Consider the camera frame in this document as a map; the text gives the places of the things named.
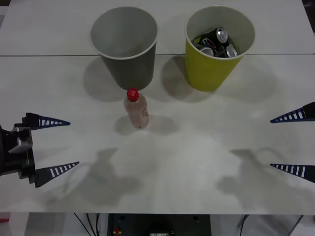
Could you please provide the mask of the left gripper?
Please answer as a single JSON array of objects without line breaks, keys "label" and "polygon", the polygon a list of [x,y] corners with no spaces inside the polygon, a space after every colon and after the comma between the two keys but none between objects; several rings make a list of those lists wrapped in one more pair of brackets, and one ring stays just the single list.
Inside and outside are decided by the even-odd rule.
[{"label": "left gripper", "polygon": [[[40,116],[34,113],[26,113],[26,127],[31,130],[39,130],[51,127],[69,126],[70,122]],[[0,175],[17,173],[19,179],[29,179],[29,183],[40,188],[58,176],[76,167],[80,162],[72,162],[64,165],[46,167],[35,170],[33,149],[29,148],[20,153],[9,153],[0,148]]]}]

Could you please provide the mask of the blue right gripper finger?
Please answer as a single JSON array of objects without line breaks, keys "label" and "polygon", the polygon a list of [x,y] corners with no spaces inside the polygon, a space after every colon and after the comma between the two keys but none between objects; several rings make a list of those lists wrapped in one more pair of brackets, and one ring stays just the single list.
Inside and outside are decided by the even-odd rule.
[{"label": "blue right gripper finger", "polygon": [[271,123],[284,122],[305,122],[315,120],[315,102],[304,105],[303,107],[285,113],[279,117],[270,120]]},{"label": "blue right gripper finger", "polygon": [[271,163],[270,166],[315,183],[315,165],[288,165]]}]

